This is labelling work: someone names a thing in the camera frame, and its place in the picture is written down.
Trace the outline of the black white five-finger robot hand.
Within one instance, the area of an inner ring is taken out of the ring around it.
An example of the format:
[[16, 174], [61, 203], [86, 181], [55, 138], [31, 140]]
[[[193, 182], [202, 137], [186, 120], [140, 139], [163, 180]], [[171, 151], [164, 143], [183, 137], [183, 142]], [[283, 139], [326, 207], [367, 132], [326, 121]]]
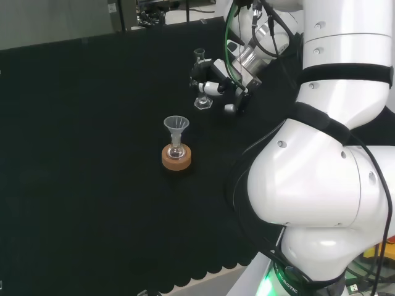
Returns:
[[253, 92], [261, 85], [257, 73], [266, 66], [252, 46], [243, 46], [228, 40], [226, 53], [233, 60], [205, 58], [205, 50], [194, 50], [195, 63], [189, 76], [189, 86], [196, 92], [194, 106], [198, 110], [211, 108], [215, 98], [229, 91], [233, 101], [226, 103], [224, 111], [240, 114], [247, 107]]

